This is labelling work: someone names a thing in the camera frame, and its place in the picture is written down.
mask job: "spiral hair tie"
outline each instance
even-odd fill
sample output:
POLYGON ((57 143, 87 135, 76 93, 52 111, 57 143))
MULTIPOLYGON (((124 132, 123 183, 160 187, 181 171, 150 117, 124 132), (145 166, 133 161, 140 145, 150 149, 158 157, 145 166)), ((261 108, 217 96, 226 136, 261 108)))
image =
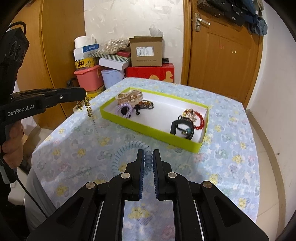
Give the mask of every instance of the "spiral hair tie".
POLYGON ((132 112, 133 112, 133 106, 130 103, 127 103, 126 102, 126 103, 123 103, 123 104, 120 104, 119 106, 117 106, 117 109, 115 111, 115 114, 116 115, 119 115, 121 117, 130 118, 132 112), (122 110, 124 107, 127 108, 127 111, 126 111, 125 114, 124 114, 124 112, 122 110))
POLYGON ((152 163, 153 163, 152 151, 151 151, 150 147, 146 143, 141 142, 141 141, 131 141, 131 142, 124 144, 122 147, 120 147, 118 149, 118 151, 115 152, 115 154, 114 154, 114 158, 112 161, 112 167, 111 167, 112 173, 114 176, 120 174, 118 165, 119 165, 119 160, 120 160, 121 156, 123 156, 126 151, 128 151, 129 149, 133 149, 133 148, 142 149, 144 151, 144 165, 145 165, 144 173, 146 175, 148 175, 150 173, 150 171, 153 168, 153 166, 152 166, 152 163))

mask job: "tablecloth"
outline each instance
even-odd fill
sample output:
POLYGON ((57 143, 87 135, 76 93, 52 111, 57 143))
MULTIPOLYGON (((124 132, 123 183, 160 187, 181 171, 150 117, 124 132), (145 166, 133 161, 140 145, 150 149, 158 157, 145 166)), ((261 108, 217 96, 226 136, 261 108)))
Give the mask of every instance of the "tablecloth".
MULTIPOLYGON (((86 182, 98 184, 112 177, 112 162, 125 143, 141 141, 159 149, 163 161, 188 180, 211 181, 253 221, 259 206, 259 168, 253 134, 241 103, 189 86, 157 80, 126 78, 91 100, 93 117, 85 107, 63 122, 34 151, 33 169, 45 192, 58 208, 86 182), (209 106, 209 122, 197 154, 144 136, 101 117, 99 107, 127 87, 163 92, 209 106)), ((134 161, 137 149, 120 158, 124 172, 134 161)), ((153 171, 144 176, 143 197, 126 202, 123 239, 174 240, 171 201, 155 198, 153 171)))

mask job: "door frame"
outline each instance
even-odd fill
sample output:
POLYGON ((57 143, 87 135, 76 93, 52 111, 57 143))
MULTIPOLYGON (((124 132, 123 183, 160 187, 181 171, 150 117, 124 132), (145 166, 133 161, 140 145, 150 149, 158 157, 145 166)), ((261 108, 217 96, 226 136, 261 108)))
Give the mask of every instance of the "door frame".
MULTIPOLYGON (((190 56, 191 56, 191 39, 192 39, 192 23, 193 19, 191 18, 191 0, 183 0, 183 16, 184 16, 184 37, 183 37, 183 60, 182 60, 182 72, 181 72, 181 85, 188 85, 189 77, 189 67, 190 67, 190 56)), ((263 36, 259 36, 259 46, 258 53, 255 65, 254 75, 251 81, 248 94, 243 103, 244 108, 246 109, 251 95, 254 90, 254 86, 258 77, 259 68, 261 64, 263 50, 263 36)))

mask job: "wooden wardrobe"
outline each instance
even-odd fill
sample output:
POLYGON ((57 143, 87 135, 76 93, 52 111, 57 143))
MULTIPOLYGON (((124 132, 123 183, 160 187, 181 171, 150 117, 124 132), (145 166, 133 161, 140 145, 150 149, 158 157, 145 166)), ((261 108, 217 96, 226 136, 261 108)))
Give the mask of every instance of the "wooden wardrobe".
MULTIPOLYGON (((74 77, 74 39, 85 35, 83 0, 36 0, 13 22, 27 25, 30 42, 17 83, 20 91, 66 88, 74 77)), ((74 102, 58 104, 34 116, 41 128, 55 129, 73 113, 74 102)))

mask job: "paper towel roll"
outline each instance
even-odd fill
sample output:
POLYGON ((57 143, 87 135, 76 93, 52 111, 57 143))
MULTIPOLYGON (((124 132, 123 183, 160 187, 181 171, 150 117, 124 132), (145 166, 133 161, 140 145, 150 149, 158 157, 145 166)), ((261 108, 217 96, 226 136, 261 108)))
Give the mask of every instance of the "paper towel roll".
POLYGON ((80 37, 77 37, 74 40, 74 43, 75 43, 75 48, 78 49, 78 48, 81 48, 83 46, 95 44, 95 39, 94 39, 93 35, 91 37, 89 37, 89 36, 80 36, 80 37))

